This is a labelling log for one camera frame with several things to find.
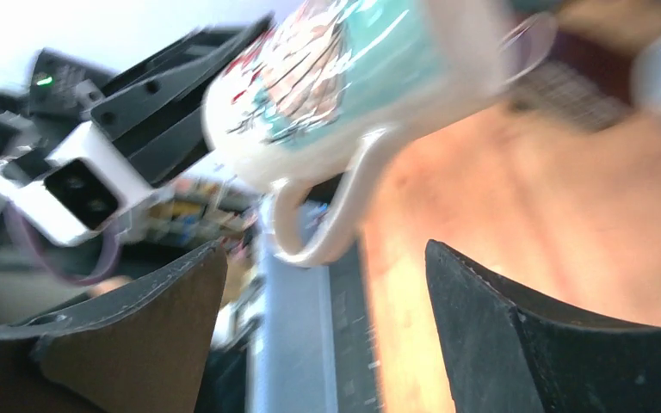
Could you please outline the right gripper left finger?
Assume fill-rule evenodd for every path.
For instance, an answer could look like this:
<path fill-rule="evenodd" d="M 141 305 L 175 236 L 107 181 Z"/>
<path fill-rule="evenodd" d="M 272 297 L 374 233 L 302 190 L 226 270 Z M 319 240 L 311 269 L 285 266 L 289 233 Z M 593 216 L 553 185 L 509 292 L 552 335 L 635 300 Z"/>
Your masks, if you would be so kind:
<path fill-rule="evenodd" d="M 225 286 L 210 243 L 93 299 L 0 325 L 0 412 L 191 412 Z"/>

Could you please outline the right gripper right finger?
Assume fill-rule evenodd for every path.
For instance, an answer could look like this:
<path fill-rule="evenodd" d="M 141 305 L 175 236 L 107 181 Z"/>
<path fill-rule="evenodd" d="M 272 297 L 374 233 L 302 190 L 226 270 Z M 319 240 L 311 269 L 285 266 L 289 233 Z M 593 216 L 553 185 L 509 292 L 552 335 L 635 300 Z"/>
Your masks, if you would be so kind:
<path fill-rule="evenodd" d="M 567 304 L 436 240 L 425 261 L 459 412 L 661 412 L 661 327 Z"/>

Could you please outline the tall white floral mug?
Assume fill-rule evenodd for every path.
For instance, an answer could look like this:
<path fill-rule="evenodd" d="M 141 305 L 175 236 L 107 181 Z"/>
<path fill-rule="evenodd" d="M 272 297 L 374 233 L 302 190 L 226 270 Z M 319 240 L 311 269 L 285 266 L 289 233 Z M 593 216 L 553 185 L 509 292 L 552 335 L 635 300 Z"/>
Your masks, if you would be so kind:
<path fill-rule="evenodd" d="M 207 87 L 205 140 L 269 202 L 275 253 L 312 267 L 352 242 L 409 143 L 493 105 L 558 25 L 506 1 L 306 1 Z"/>

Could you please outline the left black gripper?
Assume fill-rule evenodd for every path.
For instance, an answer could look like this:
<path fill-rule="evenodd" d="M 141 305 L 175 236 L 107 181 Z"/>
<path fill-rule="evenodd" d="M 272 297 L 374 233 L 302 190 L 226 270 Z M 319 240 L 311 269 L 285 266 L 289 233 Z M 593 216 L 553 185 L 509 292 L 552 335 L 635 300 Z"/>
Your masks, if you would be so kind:
<path fill-rule="evenodd" d="M 184 35 L 110 80 L 90 119 L 150 185 L 164 185 L 213 151 L 201 124 L 205 90 L 272 21 Z"/>

